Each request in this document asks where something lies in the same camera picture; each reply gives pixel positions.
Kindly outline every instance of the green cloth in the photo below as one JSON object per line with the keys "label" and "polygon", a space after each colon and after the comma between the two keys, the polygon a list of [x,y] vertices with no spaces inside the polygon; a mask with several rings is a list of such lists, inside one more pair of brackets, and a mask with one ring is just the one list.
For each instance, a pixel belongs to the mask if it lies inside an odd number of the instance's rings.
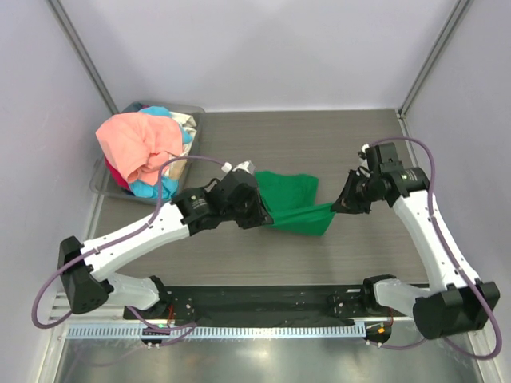
{"label": "green cloth", "polygon": [[274,220],[270,227],[306,235],[323,235],[335,213],[332,203],[314,205],[319,180],[308,174],[285,176],[256,172],[259,192]]}

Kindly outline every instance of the gray wood surface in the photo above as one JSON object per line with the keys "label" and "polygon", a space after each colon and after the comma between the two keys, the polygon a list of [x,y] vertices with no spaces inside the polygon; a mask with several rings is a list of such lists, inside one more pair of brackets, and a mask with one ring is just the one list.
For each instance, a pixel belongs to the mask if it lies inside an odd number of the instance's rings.
{"label": "gray wood surface", "polygon": [[[366,142],[400,136],[392,110],[211,113],[200,154],[233,164],[252,160],[258,170],[309,173],[319,178],[316,203],[334,201],[357,151]],[[410,164],[406,146],[400,156]],[[214,164],[196,162],[187,186],[221,176]],[[115,231],[151,213],[153,207],[105,198],[97,235]],[[426,273],[401,221],[386,203],[370,215],[337,215],[323,237],[267,228],[242,231],[223,223],[214,231],[162,246],[120,270],[136,277],[157,275],[167,285],[287,285],[359,283],[394,274],[426,282]]]}

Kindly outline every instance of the white wall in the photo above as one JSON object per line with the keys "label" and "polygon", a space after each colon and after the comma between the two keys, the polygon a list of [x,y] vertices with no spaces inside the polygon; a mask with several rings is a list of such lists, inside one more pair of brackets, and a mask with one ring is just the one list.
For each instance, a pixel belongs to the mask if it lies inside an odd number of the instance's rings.
{"label": "white wall", "polygon": [[18,383],[34,381],[41,363],[49,332],[32,326],[30,307],[60,241],[83,236],[93,133],[109,114],[44,1],[0,8],[0,375]]}
{"label": "white wall", "polygon": [[62,0],[119,108],[401,105],[455,0]]}
{"label": "white wall", "polygon": [[[511,332],[511,2],[473,2],[408,115],[438,162],[438,203],[466,258],[495,281],[509,374]],[[424,156],[421,164],[426,163]]]}

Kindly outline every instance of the light blue cloth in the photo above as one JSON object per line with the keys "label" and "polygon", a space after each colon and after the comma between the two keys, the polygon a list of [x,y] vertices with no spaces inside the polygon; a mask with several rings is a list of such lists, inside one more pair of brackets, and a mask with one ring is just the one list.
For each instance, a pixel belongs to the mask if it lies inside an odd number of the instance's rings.
{"label": "light blue cloth", "polygon": [[[171,199],[177,192],[179,181],[171,180],[168,177],[162,178],[163,199]],[[137,197],[142,198],[158,198],[158,184],[151,186],[144,181],[136,180],[129,184],[129,189]]]}
{"label": "light blue cloth", "polygon": [[[143,108],[143,109],[139,110],[139,112],[145,113],[145,114],[150,114],[151,116],[172,118],[172,114],[164,106],[149,106],[148,108]],[[185,132],[185,130],[183,129],[181,124],[179,124],[179,127],[181,129],[181,133],[183,136],[183,144],[191,143],[193,140],[192,136],[190,136],[187,132]]]}

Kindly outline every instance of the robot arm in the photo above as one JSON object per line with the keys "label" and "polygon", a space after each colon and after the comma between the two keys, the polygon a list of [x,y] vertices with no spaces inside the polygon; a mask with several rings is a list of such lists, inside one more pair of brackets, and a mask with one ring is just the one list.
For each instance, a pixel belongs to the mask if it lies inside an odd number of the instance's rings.
{"label": "robot arm", "polygon": [[[61,276],[71,311],[83,314],[103,304],[115,304],[134,306],[145,311],[147,318],[161,314],[168,306],[168,294],[160,279],[132,278],[116,271],[157,247],[214,229],[225,221],[236,221],[243,229],[272,224],[252,171],[252,163],[244,162],[222,180],[184,189],[161,207],[149,225],[150,216],[83,244],[75,237],[62,241],[59,268],[87,251],[95,252]],[[113,245],[100,251],[106,243]]]}
{"label": "robot arm", "polygon": [[432,215],[454,258],[482,292],[491,309],[497,304],[499,291],[495,283],[481,282],[466,261],[442,219],[435,198],[434,211],[429,211],[430,182],[424,171],[420,168],[405,169],[392,143],[365,146],[359,155],[366,167],[350,171],[332,211],[368,214],[373,202],[385,200],[410,233],[430,284],[429,290],[422,290],[392,275],[367,278],[364,281],[366,305],[388,306],[410,316],[428,339],[481,329],[488,316],[442,246],[431,223]]}

